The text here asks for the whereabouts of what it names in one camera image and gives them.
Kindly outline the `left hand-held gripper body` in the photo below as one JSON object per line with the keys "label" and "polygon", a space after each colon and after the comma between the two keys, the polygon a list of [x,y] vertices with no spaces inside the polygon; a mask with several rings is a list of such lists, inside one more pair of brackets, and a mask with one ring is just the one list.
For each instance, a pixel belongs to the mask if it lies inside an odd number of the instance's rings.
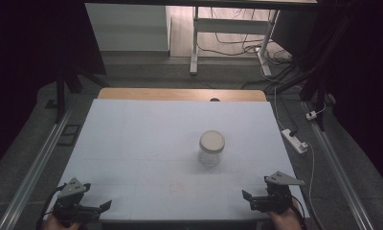
{"label": "left hand-held gripper body", "polygon": [[59,222],[62,224],[74,222],[88,224],[100,219],[100,208],[80,204],[90,187],[90,183],[82,184],[75,177],[58,187],[59,194],[53,207],[53,215]]}

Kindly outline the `black rectangular frame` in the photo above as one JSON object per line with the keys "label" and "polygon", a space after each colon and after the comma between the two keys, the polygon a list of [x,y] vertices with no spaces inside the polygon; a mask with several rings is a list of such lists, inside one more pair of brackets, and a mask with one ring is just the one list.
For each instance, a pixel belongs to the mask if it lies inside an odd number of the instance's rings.
{"label": "black rectangular frame", "polygon": [[81,125],[66,125],[56,144],[63,147],[72,147],[79,138],[80,130]]}

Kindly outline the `white power strip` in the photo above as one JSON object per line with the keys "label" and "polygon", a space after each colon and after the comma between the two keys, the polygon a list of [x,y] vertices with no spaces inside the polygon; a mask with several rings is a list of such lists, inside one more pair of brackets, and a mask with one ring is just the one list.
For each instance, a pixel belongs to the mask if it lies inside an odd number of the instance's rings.
{"label": "white power strip", "polygon": [[290,146],[298,153],[304,154],[307,152],[308,144],[306,142],[301,142],[297,137],[294,131],[290,129],[285,129],[281,131],[282,137],[290,144]]}

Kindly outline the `white panel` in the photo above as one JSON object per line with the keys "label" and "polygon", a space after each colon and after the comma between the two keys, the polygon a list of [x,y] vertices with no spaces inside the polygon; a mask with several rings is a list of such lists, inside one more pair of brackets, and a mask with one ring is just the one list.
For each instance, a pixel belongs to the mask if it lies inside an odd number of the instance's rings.
{"label": "white panel", "polygon": [[170,19],[165,6],[85,4],[102,51],[167,52]]}

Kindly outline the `cream round jar lid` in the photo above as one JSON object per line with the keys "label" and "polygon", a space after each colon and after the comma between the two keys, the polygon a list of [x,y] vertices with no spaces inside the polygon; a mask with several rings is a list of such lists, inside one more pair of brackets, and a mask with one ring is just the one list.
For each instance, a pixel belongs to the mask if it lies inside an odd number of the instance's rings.
{"label": "cream round jar lid", "polygon": [[215,130],[208,130],[200,136],[199,146],[202,150],[210,154],[217,154],[225,148],[225,138]]}

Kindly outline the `person's left hand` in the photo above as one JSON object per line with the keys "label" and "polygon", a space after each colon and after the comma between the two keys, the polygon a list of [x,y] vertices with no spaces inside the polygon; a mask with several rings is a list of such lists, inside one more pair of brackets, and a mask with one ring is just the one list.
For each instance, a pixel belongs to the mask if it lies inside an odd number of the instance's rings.
{"label": "person's left hand", "polygon": [[49,214],[44,223],[43,230],[79,230],[80,227],[81,224],[79,222],[73,222],[66,227],[53,214]]}

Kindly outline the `black metal stand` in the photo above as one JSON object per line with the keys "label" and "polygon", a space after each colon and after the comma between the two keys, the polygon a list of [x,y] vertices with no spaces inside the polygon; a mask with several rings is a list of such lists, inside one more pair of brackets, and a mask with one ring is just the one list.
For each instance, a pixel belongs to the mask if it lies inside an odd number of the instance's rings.
{"label": "black metal stand", "polygon": [[303,61],[305,58],[312,58],[311,65],[307,70],[279,88],[274,88],[274,98],[277,98],[282,92],[304,81],[304,88],[299,93],[299,97],[302,101],[309,101],[314,95],[317,95],[315,121],[321,130],[325,129],[323,111],[326,106],[326,80],[328,66],[331,64],[331,55],[336,50],[352,19],[353,16],[348,13],[341,13],[337,16],[336,22],[331,24],[317,45],[307,55],[298,59],[298,61]]}

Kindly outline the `black curtain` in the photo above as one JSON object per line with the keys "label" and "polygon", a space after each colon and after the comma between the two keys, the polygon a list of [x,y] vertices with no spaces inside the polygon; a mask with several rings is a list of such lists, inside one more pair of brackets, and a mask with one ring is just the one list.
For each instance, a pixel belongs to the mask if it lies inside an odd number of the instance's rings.
{"label": "black curtain", "polygon": [[327,91],[334,116],[383,178],[383,0],[353,1],[354,17],[327,63]]}
{"label": "black curtain", "polygon": [[38,90],[79,72],[104,75],[88,0],[0,0],[0,160]]}

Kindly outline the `white-legged desk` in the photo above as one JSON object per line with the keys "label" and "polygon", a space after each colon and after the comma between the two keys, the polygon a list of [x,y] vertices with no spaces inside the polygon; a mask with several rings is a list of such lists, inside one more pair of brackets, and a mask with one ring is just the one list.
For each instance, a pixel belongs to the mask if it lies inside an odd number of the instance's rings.
{"label": "white-legged desk", "polygon": [[[246,34],[262,35],[268,40],[274,27],[274,19],[268,21],[237,20],[203,18],[199,16],[201,8],[243,8],[253,10],[280,10],[304,11],[318,8],[317,0],[83,0],[84,3],[95,4],[120,4],[120,5],[148,5],[165,6],[170,19],[169,9],[171,7],[192,7],[192,48],[190,72],[197,72],[197,38],[200,33],[222,33],[222,34]],[[169,22],[169,44],[170,44],[171,21]]]}

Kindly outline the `person's right hand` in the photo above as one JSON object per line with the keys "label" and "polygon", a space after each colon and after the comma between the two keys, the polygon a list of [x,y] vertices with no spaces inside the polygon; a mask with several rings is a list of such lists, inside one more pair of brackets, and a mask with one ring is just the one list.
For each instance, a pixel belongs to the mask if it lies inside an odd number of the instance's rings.
{"label": "person's right hand", "polygon": [[302,230],[300,218],[291,208],[282,214],[267,212],[267,215],[272,220],[272,230]]}

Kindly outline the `clear jar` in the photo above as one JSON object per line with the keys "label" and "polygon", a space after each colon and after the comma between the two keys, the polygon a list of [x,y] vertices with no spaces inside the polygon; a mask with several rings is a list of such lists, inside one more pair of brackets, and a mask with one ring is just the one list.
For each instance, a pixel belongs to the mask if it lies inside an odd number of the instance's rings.
{"label": "clear jar", "polygon": [[212,147],[201,144],[198,153],[199,162],[204,166],[213,167],[219,163],[223,150],[223,146]]}

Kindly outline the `aluminium rail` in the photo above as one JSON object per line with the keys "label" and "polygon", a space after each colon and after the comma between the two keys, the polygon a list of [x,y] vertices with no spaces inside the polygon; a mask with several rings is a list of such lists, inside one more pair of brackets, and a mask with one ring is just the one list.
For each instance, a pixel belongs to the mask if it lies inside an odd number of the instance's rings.
{"label": "aluminium rail", "polygon": [[349,181],[349,177],[347,176],[327,134],[320,129],[319,125],[315,121],[311,120],[309,123],[331,168],[331,171],[337,180],[339,188],[348,203],[349,209],[351,210],[359,230],[375,230],[372,220],[367,213],[361,198],[355,191],[352,183]]}
{"label": "aluminium rail", "polygon": [[22,211],[28,203],[33,193],[34,187],[46,166],[51,153],[53,152],[57,139],[60,137],[62,130],[65,128],[67,121],[72,115],[72,109],[68,108],[65,114],[60,118],[59,122],[53,125],[50,134],[45,139],[44,144],[39,149],[33,163],[29,167],[24,179],[18,187],[11,203],[6,209],[4,215],[0,219],[0,230],[13,230],[18,222]]}

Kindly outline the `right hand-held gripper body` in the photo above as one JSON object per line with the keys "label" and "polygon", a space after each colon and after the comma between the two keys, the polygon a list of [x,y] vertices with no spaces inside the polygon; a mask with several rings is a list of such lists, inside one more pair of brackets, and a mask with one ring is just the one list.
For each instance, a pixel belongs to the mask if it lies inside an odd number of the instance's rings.
{"label": "right hand-held gripper body", "polygon": [[252,210],[282,214],[293,206],[290,185],[303,186],[304,182],[283,172],[264,177],[267,196],[249,195]]}

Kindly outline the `black tripod stand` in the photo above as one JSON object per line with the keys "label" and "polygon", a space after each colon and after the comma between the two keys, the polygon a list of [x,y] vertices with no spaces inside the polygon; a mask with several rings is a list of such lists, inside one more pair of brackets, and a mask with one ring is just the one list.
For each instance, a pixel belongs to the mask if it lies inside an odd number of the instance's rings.
{"label": "black tripod stand", "polygon": [[84,76],[102,88],[109,87],[106,81],[75,63],[62,65],[56,72],[56,100],[53,103],[47,103],[50,108],[56,109],[56,124],[61,122],[66,113],[65,87],[68,87],[70,92],[74,94],[80,93],[83,88],[79,76]]}

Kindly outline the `wooden table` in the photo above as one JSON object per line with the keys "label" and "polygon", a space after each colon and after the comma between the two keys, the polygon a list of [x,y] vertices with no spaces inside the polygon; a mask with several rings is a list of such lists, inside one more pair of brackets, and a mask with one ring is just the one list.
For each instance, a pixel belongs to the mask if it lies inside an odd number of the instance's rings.
{"label": "wooden table", "polygon": [[106,100],[266,102],[260,90],[103,88],[98,96]]}

